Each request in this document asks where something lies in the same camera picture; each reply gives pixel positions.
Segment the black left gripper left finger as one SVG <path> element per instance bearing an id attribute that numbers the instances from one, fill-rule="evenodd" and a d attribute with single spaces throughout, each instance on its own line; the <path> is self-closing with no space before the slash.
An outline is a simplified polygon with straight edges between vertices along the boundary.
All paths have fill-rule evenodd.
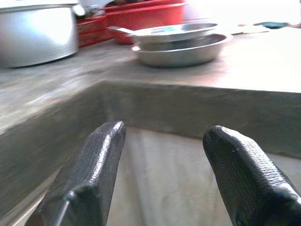
<path id="1" fill-rule="evenodd" d="M 122 121 L 106 122 L 61 167 L 27 226 L 104 226 L 126 138 Z"/>

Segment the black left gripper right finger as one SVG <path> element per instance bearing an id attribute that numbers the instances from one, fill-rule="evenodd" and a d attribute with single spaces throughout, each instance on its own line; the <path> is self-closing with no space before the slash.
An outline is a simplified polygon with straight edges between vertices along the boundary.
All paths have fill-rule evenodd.
<path id="1" fill-rule="evenodd" d="M 301 194 L 251 138 L 209 128 L 203 148 L 234 226 L 299 226 Z"/>

